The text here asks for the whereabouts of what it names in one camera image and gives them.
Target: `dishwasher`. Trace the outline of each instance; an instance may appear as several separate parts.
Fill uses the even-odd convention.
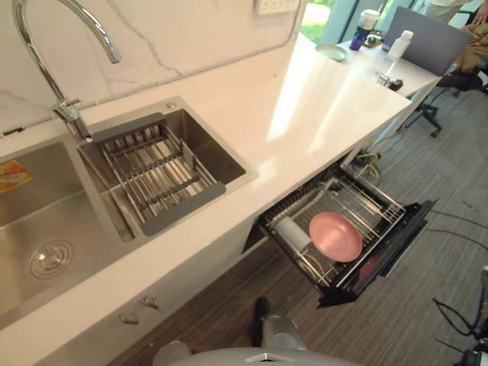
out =
[[[377,276],[388,276],[434,204],[399,204],[337,162],[265,211],[258,225],[319,291],[318,307],[330,307],[355,301]],[[312,244],[310,221],[324,211],[346,217],[361,234],[362,251],[353,262],[334,262]],[[301,245],[281,230],[284,220],[301,231]]]

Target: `faucet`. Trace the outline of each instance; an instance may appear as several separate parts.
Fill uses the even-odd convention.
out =
[[[107,31],[104,29],[103,25],[97,20],[97,18],[92,14],[92,12],[87,9],[78,0],[57,0],[61,4],[65,5],[72,12],[74,12],[78,17],[90,28],[93,34],[97,37],[101,46],[104,48],[108,59],[112,63],[119,63],[121,56],[119,50],[115,46],[114,41],[108,35]],[[66,122],[70,132],[73,136],[78,137],[83,140],[91,141],[90,133],[86,128],[78,109],[74,106],[78,103],[79,99],[69,100],[61,91],[53,75],[47,68],[47,65],[34,45],[31,37],[29,28],[27,27],[27,15],[26,15],[26,5],[27,0],[11,0],[12,11],[14,15],[15,27],[18,33],[21,35],[24,45],[27,48],[30,56],[36,63],[39,70],[42,72],[47,83],[53,90],[54,95],[57,98],[57,102],[52,107],[53,111],[58,115],[59,118]]]

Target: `power outlet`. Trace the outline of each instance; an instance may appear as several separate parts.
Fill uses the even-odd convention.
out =
[[[257,15],[287,13],[298,9],[300,0],[255,0]]]

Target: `drain strainer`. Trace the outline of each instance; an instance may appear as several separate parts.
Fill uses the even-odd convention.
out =
[[[64,271],[71,262],[71,244],[55,240],[43,244],[30,258],[30,272],[35,278],[46,280]]]

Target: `drawer handle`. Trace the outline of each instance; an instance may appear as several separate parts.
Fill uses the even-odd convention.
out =
[[[125,316],[123,314],[120,314],[119,320],[123,324],[130,324],[133,326],[136,326],[137,324],[139,324],[139,317],[137,316],[136,312],[134,312],[134,311],[129,316]]]
[[[143,298],[143,301],[141,302],[141,305],[144,305],[145,307],[150,307],[154,310],[159,310],[159,304],[158,304],[158,299],[154,296],[145,296]]]

